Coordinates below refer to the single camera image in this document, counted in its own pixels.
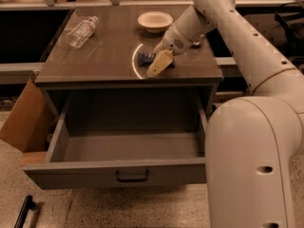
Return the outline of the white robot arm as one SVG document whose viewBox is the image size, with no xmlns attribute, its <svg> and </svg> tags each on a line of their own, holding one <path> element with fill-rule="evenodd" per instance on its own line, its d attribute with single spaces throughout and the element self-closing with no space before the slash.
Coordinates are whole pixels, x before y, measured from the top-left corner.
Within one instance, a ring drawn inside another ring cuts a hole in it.
<svg viewBox="0 0 304 228">
<path fill-rule="evenodd" d="M 155 47 L 154 77 L 217 28 L 249 87 L 221 104 L 205 135 L 211 228 L 295 228 L 289 160 L 304 148 L 304 75 L 235 9 L 193 0 Z"/>
</svg>

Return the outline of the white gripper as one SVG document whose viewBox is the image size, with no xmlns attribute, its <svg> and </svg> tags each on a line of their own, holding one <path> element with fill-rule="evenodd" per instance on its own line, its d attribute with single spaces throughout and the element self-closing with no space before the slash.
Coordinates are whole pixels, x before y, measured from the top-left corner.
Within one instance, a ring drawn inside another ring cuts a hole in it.
<svg viewBox="0 0 304 228">
<path fill-rule="evenodd" d="M 177 24 L 174 23 L 154 47 L 153 52 L 157 54 L 146 75 L 149 78 L 156 77 L 173 62 L 173 55 L 181 55 L 191 46 L 192 42 L 180 32 Z"/>
</svg>

